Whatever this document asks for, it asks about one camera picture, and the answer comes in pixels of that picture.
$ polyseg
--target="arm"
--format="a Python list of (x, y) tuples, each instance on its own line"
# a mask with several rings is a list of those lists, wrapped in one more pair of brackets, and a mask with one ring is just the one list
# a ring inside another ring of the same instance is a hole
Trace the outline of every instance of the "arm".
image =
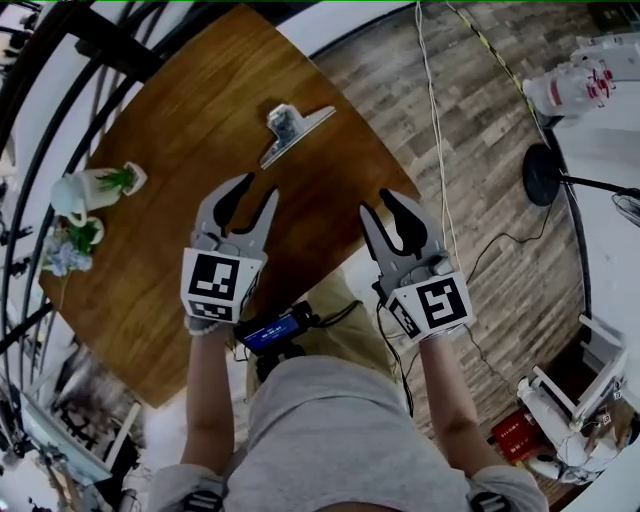
[(191, 341), (187, 376), (187, 444), (183, 464), (196, 464), (222, 475), (234, 446), (233, 410), (225, 342), (231, 326)]
[(420, 343), (436, 439), (455, 469), (471, 478), (482, 468), (506, 464), (483, 439), (462, 370), (446, 336)]

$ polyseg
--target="black round base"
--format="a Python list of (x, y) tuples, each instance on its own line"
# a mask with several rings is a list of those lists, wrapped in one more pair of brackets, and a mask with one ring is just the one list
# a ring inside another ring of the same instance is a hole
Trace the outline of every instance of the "black round base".
[(524, 155), (522, 184), (529, 200), (538, 206), (549, 206), (560, 189), (560, 165), (546, 144), (534, 144)]

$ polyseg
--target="red object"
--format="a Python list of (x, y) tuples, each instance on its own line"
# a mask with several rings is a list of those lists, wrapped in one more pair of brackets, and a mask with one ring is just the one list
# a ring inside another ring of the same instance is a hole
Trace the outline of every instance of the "red object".
[(537, 452), (544, 433), (530, 413), (518, 409), (491, 429), (493, 437), (511, 464)]

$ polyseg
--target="gray t-shirt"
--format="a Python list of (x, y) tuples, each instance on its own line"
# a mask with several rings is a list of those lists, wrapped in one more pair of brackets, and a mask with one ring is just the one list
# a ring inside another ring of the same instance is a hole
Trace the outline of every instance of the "gray t-shirt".
[(382, 375), (307, 356), (280, 364), (258, 390), (246, 456), (226, 482), (198, 466), (162, 469), (149, 510), (213, 510), (222, 495), (226, 512), (314, 512), (348, 502), (458, 512), (483, 491), (501, 495), (512, 511), (548, 510), (524, 470), (489, 467), (469, 480), (452, 469)]

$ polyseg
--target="white cable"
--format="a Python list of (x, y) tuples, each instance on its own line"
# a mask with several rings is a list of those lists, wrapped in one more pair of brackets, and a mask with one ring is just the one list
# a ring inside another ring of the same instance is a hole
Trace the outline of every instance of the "white cable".
[(440, 116), (438, 115), (438, 107), (436, 105), (435, 94), (433, 91), (433, 79), (431, 76), (431, 68), (429, 67), (429, 59), (427, 58), (427, 48), (424, 44), (424, 36), (422, 35), (422, 7), (420, 2), (416, 2), (415, 7), (415, 22), (418, 30), (418, 42), (420, 44), (420, 50), (422, 51), (422, 60), (424, 63), (424, 69), (427, 73), (429, 100), (431, 103), (431, 124), (433, 126), (433, 134), (436, 141), (436, 151), (438, 153), (438, 164), (440, 166), (440, 184), (442, 188), (442, 238), (444, 240), (444, 248), (447, 248), (447, 235), (445, 225), (445, 214), (449, 220), (449, 227), (451, 228), (451, 238), (453, 240), (453, 250), (458, 262), (458, 269), (464, 277), (462, 265), (460, 264), (460, 258), (458, 256), (458, 242), (456, 240), (456, 233), (453, 226), (453, 220), (451, 219), (451, 211), (449, 210), (449, 202), (447, 201), (447, 183), (444, 173), (444, 157), (442, 152), (442, 132), (440, 131)]

